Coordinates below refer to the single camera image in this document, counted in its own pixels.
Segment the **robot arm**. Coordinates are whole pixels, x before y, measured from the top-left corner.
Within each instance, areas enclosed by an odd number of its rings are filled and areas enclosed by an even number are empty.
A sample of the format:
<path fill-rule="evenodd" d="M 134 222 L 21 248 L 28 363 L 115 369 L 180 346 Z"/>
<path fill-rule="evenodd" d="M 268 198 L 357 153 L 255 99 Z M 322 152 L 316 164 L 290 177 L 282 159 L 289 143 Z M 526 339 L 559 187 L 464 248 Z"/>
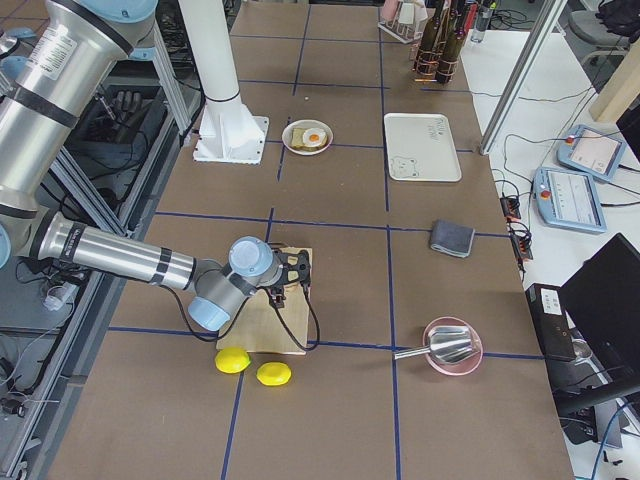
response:
<path fill-rule="evenodd" d="M 70 156 L 62 179 L 97 226 L 41 206 L 35 194 L 69 133 L 116 62 L 139 45 L 163 52 L 158 1 L 46 1 L 50 24 L 1 102 L 1 267 L 11 256 L 55 258 L 151 285 L 194 292 L 190 316 L 209 331 L 261 287 L 284 285 L 285 265 L 265 242 L 243 237 L 227 265 L 126 238 Z M 222 1 L 179 1 L 206 99 L 195 160 L 260 163 L 269 119 L 243 104 Z"/>

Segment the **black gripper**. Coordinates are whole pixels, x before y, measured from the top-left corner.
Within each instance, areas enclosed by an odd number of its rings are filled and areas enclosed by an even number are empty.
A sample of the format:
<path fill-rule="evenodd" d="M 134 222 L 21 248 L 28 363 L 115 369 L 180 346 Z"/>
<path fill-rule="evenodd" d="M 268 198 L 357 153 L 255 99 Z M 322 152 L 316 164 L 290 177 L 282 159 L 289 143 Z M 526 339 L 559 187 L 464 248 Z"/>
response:
<path fill-rule="evenodd" d="M 284 307 L 286 301 L 285 288 L 282 285 L 272 285 L 267 287 L 270 297 L 270 305 L 273 308 Z"/>

